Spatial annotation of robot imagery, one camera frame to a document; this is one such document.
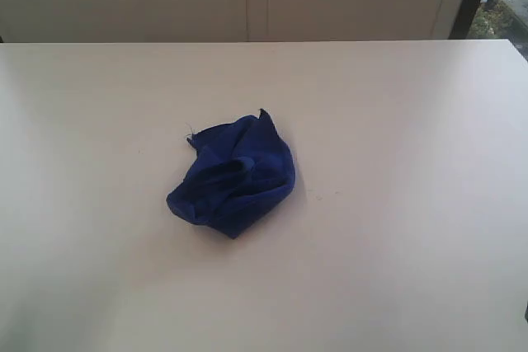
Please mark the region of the blue microfiber towel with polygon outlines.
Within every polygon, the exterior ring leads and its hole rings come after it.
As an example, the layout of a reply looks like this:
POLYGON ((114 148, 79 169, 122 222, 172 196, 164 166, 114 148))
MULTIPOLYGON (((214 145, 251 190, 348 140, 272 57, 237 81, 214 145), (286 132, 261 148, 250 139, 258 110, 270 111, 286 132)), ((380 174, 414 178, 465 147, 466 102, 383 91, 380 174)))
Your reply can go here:
POLYGON ((166 202, 174 215, 192 225, 235 239, 295 187, 292 153, 265 110, 186 140, 196 159, 166 202))

